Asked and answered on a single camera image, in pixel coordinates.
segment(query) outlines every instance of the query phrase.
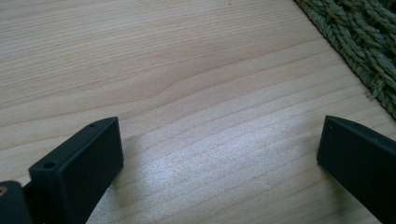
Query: woven rug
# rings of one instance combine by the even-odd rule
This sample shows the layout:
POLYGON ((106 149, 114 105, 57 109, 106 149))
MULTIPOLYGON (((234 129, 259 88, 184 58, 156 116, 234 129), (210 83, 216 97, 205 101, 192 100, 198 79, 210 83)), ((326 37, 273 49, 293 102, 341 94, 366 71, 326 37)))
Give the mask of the woven rug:
POLYGON ((396 119, 396 0, 295 0, 396 119))

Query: black plastic piece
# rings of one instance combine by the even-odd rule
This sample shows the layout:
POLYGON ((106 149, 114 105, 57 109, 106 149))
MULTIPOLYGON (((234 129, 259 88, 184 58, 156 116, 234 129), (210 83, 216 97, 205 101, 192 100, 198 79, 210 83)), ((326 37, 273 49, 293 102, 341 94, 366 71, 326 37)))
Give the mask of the black plastic piece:
POLYGON ((23 188, 29 216, 34 223, 85 223, 122 166, 118 119, 91 123, 29 168, 32 181, 23 188))
POLYGON ((318 164, 382 223, 396 223, 396 142, 359 123, 327 116, 318 164))
POLYGON ((22 186, 16 181, 0 183, 0 223, 33 223, 23 197, 22 186))

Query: wood grain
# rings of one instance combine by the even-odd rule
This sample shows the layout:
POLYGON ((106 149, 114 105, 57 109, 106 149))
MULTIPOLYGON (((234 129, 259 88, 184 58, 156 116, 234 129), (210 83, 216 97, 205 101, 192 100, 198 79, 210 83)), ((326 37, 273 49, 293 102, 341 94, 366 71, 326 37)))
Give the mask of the wood grain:
POLYGON ((0 179, 120 118, 89 223, 377 223, 316 164, 325 115, 394 120, 286 0, 0 1, 0 179))

